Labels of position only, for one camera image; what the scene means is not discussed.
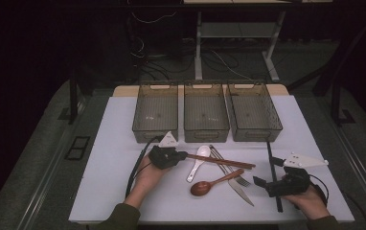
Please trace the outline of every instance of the floor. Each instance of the floor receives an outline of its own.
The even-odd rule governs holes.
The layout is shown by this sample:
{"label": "floor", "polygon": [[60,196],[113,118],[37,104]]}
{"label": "floor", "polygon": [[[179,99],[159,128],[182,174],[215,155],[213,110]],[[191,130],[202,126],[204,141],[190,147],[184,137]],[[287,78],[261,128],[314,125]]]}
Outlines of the floor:
{"label": "floor", "polygon": [[[187,52],[182,59],[153,55],[152,61],[143,68],[140,80],[193,79],[194,46],[191,42],[187,40]],[[278,43],[273,55],[273,62],[281,78],[278,83],[289,85],[314,71],[332,56],[337,45],[332,41]],[[267,42],[263,39],[205,40],[202,50],[203,79],[255,78],[270,82],[261,56],[261,51],[266,47]],[[343,90],[341,108],[352,114],[355,123],[335,126],[329,116],[331,95],[314,97],[311,93],[314,84],[315,80],[311,80],[290,94],[296,97],[323,156],[331,162],[329,167],[333,177],[345,192],[355,216],[355,222],[343,223],[345,229],[366,229],[366,180],[362,179],[366,178],[366,172],[358,172],[351,163],[352,158],[357,159],[366,170],[366,114],[354,97]],[[52,98],[0,193],[0,230],[87,229],[86,226],[68,221],[68,217],[106,102],[113,89],[97,88],[91,96],[80,95],[80,115],[72,125],[68,125],[68,87],[66,82]],[[77,136],[90,137],[84,156],[79,161],[63,159]],[[140,229],[152,228],[168,227],[140,226]],[[175,226],[168,229],[184,228],[185,226]],[[273,226],[193,226],[193,229],[303,230],[307,227],[303,222],[298,222]]]}

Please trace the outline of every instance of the sleeve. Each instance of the sleeve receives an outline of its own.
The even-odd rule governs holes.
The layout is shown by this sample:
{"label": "sleeve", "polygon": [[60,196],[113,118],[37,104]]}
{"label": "sleeve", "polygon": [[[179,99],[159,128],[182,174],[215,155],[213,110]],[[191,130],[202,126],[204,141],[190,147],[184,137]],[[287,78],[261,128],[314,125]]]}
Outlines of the sleeve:
{"label": "sleeve", "polygon": [[138,209],[119,203],[109,218],[96,225],[94,230],[134,230],[136,229],[141,213]]}
{"label": "sleeve", "polygon": [[334,216],[328,216],[324,218],[318,218],[315,220],[309,220],[309,230],[342,230],[341,225],[338,223]]}

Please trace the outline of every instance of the dark background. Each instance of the dark background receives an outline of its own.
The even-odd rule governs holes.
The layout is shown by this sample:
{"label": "dark background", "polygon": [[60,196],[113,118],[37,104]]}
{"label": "dark background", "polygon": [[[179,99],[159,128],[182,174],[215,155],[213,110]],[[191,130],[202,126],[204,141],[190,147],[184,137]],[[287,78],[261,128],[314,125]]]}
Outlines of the dark background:
{"label": "dark background", "polygon": [[[150,12],[145,13],[141,16],[150,17]],[[264,19],[276,12],[252,15],[251,19]],[[173,56],[179,55],[182,36],[195,36],[195,12],[178,13],[172,22],[156,25],[140,25],[128,16],[121,11],[59,11],[49,1],[0,0],[0,190],[48,102],[72,69],[77,72],[82,93],[91,94],[96,87],[136,80],[135,62],[129,54],[134,35],[152,38],[150,45]],[[218,13],[207,16],[218,19]],[[241,18],[233,13],[224,19]],[[181,25],[180,33],[172,26],[175,23]],[[366,7],[361,6],[290,11],[281,39],[345,39],[348,43],[365,24]],[[157,33],[159,28],[169,30]],[[366,35],[340,76],[348,77],[344,84],[366,111]]]}

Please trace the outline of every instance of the hand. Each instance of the hand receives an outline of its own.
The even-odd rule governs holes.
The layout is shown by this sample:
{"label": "hand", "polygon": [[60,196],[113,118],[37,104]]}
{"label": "hand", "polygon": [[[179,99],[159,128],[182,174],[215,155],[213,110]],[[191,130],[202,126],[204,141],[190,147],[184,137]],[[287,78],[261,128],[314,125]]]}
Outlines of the hand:
{"label": "hand", "polygon": [[135,185],[124,203],[139,209],[145,196],[156,187],[163,175],[170,169],[171,168],[159,170],[150,163],[150,159],[147,155],[144,156],[137,170]]}
{"label": "hand", "polygon": [[320,219],[330,215],[318,192],[310,185],[299,195],[284,195],[282,198],[295,204],[308,219]]}

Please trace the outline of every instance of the metal fork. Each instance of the metal fork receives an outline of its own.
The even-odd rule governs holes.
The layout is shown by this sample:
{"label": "metal fork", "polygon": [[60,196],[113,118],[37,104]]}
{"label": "metal fork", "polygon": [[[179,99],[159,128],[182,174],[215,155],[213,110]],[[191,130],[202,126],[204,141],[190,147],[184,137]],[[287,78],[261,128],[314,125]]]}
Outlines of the metal fork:
{"label": "metal fork", "polygon": [[[210,145],[210,151],[211,151],[211,154],[215,157],[215,158],[218,158],[218,159],[224,159],[221,154],[219,154],[219,152],[216,150],[216,148],[214,148],[213,145]],[[226,166],[226,168],[230,171],[230,172],[233,172],[233,169],[231,168],[231,166]],[[244,187],[248,187],[249,185],[251,185],[251,183],[247,180],[245,180],[242,176],[237,176],[234,178],[235,180],[237,180],[237,182],[239,184],[241,184],[242,186]]]}

